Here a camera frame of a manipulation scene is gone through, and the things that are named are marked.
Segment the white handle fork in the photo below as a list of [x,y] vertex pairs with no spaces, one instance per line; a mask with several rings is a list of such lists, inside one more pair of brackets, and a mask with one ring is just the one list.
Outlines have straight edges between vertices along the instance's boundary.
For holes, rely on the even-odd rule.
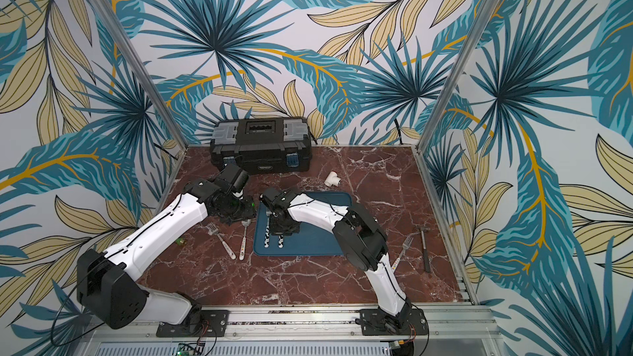
[[236,260],[237,256],[235,254],[235,252],[232,250],[232,248],[229,246],[229,244],[226,242],[226,240],[224,239],[224,236],[222,235],[222,233],[219,231],[219,228],[213,224],[213,223],[209,223],[207,225],[207,229],[208,229],[208,233],[211,236],[215,236],[217,237],[217,239],[219,239],[222,247],[224,248],[224,250],[227,252],[227,255],[232,259],[232,260]]
[[407,251],[410,249],[411,244],[413,242],[413,234],[409,234],[407,236],[407,238],[405,239],[405,241],[402,244],[402,249],[399,253],[399,255],[397,256],[397,258],[395,259],[395,261],[392,263],[392,270],[395,271],[398,267],[398,265],[401,263],[402,258],[405,256],[405,254],[407,253]]

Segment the colourful white handle spoon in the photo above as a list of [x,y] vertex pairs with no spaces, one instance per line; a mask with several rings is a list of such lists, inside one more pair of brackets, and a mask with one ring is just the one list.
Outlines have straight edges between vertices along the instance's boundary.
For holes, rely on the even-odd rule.
[[242,243],[241,243],[240,252],[239,252],[239,260],[244,260],[246,257],[247,233],[248,233],[248,228],[251,225],[251,223],[252,223],[251,219],[242,221],[243,234],[242,234]]

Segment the cow pattern handle fork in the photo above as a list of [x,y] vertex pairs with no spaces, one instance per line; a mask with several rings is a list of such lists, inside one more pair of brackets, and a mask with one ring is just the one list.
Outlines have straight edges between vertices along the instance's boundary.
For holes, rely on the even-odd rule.
[[265,248],[269,248],[270,247],[270,216],[271,216],[271,212],[267,210],[265,212],[265,216],[266,216],[266,222],[265,222],[264,247]]

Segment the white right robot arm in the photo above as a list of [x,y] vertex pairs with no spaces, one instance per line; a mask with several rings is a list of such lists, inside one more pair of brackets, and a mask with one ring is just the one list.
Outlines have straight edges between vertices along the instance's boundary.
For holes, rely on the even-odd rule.
[[339,206],[274,188],[262,193],[260,202],[270,212],[271,233],[289,235],[302,223],[330,232],[348,262],[366,274],[378,309],[401,320],[409,313],[410,299],[397,283],[389,259],[387,234],[364,206]]

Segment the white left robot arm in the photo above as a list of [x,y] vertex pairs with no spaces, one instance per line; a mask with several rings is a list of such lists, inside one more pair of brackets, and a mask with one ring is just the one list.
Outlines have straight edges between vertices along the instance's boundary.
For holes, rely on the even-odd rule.
[[113,330],[136,321],[204,327],[201,307],[180,293],[145,288],[138,279],[182,234],[207,218],[226,223],[252,219],[256,208],[243,189],[249,175],[228,164],[210,180],[189,183],[166,209],[103,252],[88,250],[77,261],[77,300]]

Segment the teal plastic tray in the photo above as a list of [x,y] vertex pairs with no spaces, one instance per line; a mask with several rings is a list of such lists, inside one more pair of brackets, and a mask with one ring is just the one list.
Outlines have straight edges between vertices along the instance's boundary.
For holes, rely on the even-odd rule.
[[341,248],[334,235],[327,230],[309,223],[301,223],[299,233],[285,237],[283,248],[278,248],[279,236],[270,234],[270,247],[264,247],[265,222],[267,211],[260,203],[254,239],[254,252],[258,256],[294,257],[294,256],[337,256],[342,255]]

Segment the black plastic toolbox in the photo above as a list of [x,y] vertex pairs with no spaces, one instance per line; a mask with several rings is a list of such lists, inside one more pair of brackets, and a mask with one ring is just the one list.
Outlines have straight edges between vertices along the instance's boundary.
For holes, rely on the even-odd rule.
[[236,164],[251,175],[308,171],[312,139],[302,117],[226,120],[217,124],[209,144],[219,170]]

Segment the white PVC tee fitting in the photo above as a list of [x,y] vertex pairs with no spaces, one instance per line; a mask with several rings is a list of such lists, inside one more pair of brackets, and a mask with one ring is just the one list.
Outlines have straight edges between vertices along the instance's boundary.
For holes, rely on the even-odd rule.
[[328,187],[338,187],[341,184],[341,178],[334,171],[331,171],[326,177],[324,184]]

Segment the black hammer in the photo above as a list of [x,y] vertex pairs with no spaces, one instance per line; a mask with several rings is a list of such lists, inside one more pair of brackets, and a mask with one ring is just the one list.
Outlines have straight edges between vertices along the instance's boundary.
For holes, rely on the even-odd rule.
[[422,250],[422,259],[424,262],[425,272],[431,274],[431,265],[430,265],[430,257],[429,250],[426,242],[426,234],[430,231],[428,227],[425,226],[416,226],[415,229],[420,233],[421,239],[421,250]]

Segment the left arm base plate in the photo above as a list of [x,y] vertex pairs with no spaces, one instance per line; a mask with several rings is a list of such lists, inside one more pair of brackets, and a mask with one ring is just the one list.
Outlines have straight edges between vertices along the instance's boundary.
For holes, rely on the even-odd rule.
[[161,322],[158,338],[224,337],[227,329],[229,310],[200,310],[187,316],[183,323],[173,325]]

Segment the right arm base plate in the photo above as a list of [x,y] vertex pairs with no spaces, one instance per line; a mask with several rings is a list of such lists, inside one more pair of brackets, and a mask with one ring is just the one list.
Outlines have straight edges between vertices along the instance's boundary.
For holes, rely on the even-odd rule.
[[425,314],[419,309],[401,311],[391,316],[379,308],[362,309],[355,323],[360,325],[364,336],[426,336],[429,334]]

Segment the aluminium front rail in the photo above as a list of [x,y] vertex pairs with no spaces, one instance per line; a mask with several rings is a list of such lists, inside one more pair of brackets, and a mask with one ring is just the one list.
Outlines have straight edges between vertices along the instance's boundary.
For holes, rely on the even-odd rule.
[[366,336],[364,304],[227,308],[219,335],[158,336],[158,323],[102,327],[82,338],[73,355],[392,355],[403,341],[413,355],[507,355],[491,309],[467,303],[422,304],[423,328]]

